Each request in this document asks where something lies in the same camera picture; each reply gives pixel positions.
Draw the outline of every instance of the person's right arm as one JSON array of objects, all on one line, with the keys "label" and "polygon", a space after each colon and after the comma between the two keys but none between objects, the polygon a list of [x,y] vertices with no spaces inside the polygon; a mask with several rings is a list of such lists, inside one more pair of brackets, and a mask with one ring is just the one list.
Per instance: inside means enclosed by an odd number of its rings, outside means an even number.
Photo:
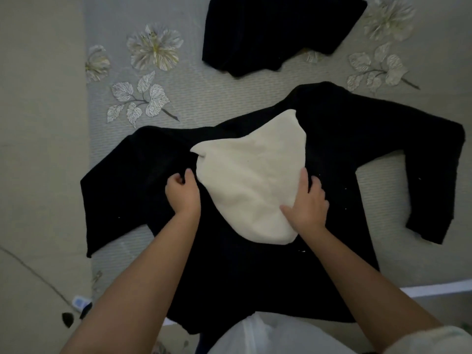
[{"label": "person's right arm", "polygon": [[347,307],[378,353],[407,334],[443,324],[408,297],[325,227],[329,203],[320,180],[300,172],[294,206],[280,209],[318,257]]}]

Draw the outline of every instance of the textured gray surface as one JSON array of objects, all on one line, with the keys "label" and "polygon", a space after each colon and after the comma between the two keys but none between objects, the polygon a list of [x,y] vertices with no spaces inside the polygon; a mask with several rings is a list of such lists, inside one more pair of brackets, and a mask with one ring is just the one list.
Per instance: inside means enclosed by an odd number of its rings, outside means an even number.
[{"label": "textured gray surface", "polygon": [[[410,69],[405,76],[421,90],[405,84],[383,85],[381,99],[414,106],[462,123],[467,136],[472,131],[471,34],[468,19],[472,0],[410,0],[417,9],[415,32],[403,42],[394,42],[396,53]],[[295,86],[331,81],[345,86],[353,74],[347,56],[372,54],[385,41],[363,35],[360,22],[338,50],[319,64],[304,62],[304,56],[288,60],[279,72],[259,71],[234,79],[201,61],[204,23],[209,0],[85,0],[87,47],[103,45],[112,63],[109,77],[88,87],[91,166],[103,159],[133,127],[126,116],[106,123],[106,111],[116,104],[110,86],[117,82],[136,85],[139,73],[130,64],[127,35],[159,22],[180,31],[184,39],[180,62],[164,72],[156,69],[155,82],[164,87],[171,103],[165,108],[179,116],[178,123],[161,113],[143,115],[137,127],[198,127],[216,125],[283,99]],[[356,91],[372,96],[365,85]],[[375,109],[363,109],[376,112]],[[371,237],[381,271],[399,286],[424,285],[472,278],[472,147],[466,142],[460,159],[456,190],[456,218],[443,245],[422,240],[404,227],[409,199],[401,152],[372,161],[357,171]],[[108,244],[92,257],[93,271],[103,276],[94,286],[97,297],[152,239],[146,226]]]}]

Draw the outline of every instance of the black garment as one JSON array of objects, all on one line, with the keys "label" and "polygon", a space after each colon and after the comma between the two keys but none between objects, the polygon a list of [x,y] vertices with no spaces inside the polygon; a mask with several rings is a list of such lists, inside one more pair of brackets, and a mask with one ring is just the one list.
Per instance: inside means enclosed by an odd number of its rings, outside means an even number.
[{"label": "black garment", "polygon": [[[443,241],[454,212],[462,125],[323,82],[300,85],[275,106],[215,127],[145,126],[127,136],[81,181],[87,255],[140,225],[154,234],[165,226],[174,212],[164,186],[175,172],[195,171],[197,155],[189,150],[196,143],[248,135],[287,109],[296,110],[306,132],[306,167],[322,181],[330,203],[326,226],[337,238],[379,269],[355,171],[403,149],[412,208],[407,227],[429,241]],[[215,331],[213,323],[229,328],[255,310],[354,321],[300,237],[287,245],[248,241],[222,218],[200,183],[199,188],[202,216],[170,319],[191,334]]]},{"label": "black garment", "polygon": [[331,54],[366,6],[364,0],[210,0],[202,59],[239,77],[276,71],[304,47]]}]

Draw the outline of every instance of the black sleeve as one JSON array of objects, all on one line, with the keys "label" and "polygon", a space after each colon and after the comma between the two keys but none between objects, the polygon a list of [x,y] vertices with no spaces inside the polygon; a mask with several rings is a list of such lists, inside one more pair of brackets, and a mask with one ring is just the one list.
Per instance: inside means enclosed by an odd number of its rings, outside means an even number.
[{"label": "black sleeve", "polygon": [[[80,181],[87,257],[140,225],[165,224],[173,215],[163,189],[170,173],[175,172],[172,164],[186,147],[171,132],[140,128]],[[157,205],[161,211],[150,214]]]},{"label": "black sleeve", "polygon": [[463,126],[398,103],[350,93],[346,99],[344,128],[355,165],[403,149],[411,203],[406,227],[441,244],[454,218]]}]

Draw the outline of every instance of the beige floor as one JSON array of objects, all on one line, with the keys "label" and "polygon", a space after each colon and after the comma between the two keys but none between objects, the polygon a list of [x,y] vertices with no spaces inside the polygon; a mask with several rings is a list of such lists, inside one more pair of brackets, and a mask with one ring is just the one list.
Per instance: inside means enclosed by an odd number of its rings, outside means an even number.
[{"label": "beige floor", "polygon": [[[0,41],[0,244],[68,299],[90,296],[79,186],[89,164],[81,0],[1,0]],[[1,251],[0,283],[0,353],[58,353],[78,323],[63,325],[68,306]],[[447,323],[472,322],[471,294],[420,302]],[[355,327],[324,326],[366,347]],[[173,353],[191,353],[197,341],[179,326],[161,337]]]}]

